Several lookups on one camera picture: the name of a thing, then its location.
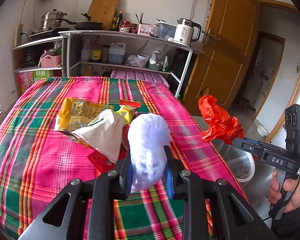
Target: wall outlet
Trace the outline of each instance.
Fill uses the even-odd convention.
[[[16,29],[16,35],[14,37],[14,46],[19,46],[21,45],[21,42],[22,42],[22,30],[23,30],[23,24],[20,23]]]

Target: human hand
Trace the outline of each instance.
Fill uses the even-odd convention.
[[[280,183],[277,181],[277,169],[272,173],[272,177],[268,200],[271,204],[276,204],[281,199]],[[283,189],[292,193],[297,183],[297,179],[286,179],[283,183]],[[300,183],[283,212],[290,212],[298,207],[300,207]]]

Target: black sleeve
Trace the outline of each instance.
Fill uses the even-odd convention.
[[[300,207],[272,220],[271,230],[278,240],[300,240]]]

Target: purple storage box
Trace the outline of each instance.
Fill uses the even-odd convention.
[[[159,74],[153,74],[148,72],[142,71],[135,71],[135,70],[126,70],[126,69],[118,69],[114,70],[111,73],[112,78],[124,78],[124,79],[135,79],[135,80],[146,80],[152,82],[162,83],[169,88],[168,82],[165,78]]]

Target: yellow snack wrapper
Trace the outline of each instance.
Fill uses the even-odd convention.
[[[71,132],[87,126],[105,109],[113,109],[113,106],[99,105],[78,98],[65,98],[57,115],[54,130],[60,131],[68,135],[71,140],[89,147],[87,143],[77,139]]]
[[[131,124],[133,115],[140,106],[141,103],[121,99],[120,109],[116,113],[124,118],[126,124]]]

